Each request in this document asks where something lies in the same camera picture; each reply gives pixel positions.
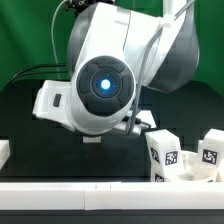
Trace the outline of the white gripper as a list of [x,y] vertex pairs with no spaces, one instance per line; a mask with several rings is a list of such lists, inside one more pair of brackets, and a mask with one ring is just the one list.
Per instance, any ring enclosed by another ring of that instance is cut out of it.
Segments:
[[89,138],[106,133],[128,135],[126,119],[131,117],[131,111],[124,114],[119,123],[108,118],[92,118],[89,114],[84,115],[80,109],[72,113],[68,103],[70,90],[69,82],[46,80],[37,93],[32,114],[38,119],[59,123],[62,127]]

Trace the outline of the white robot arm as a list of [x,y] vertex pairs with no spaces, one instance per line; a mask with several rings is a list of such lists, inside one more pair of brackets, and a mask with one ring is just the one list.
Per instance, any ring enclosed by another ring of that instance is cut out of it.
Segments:
[[163,0],[155,17],[104,2],[76,18],[67,51],[71,80],[44,82],[33,114],[88,136],[138,135],[143,86],[171,92],[189,82],[199,61],[195,0]]

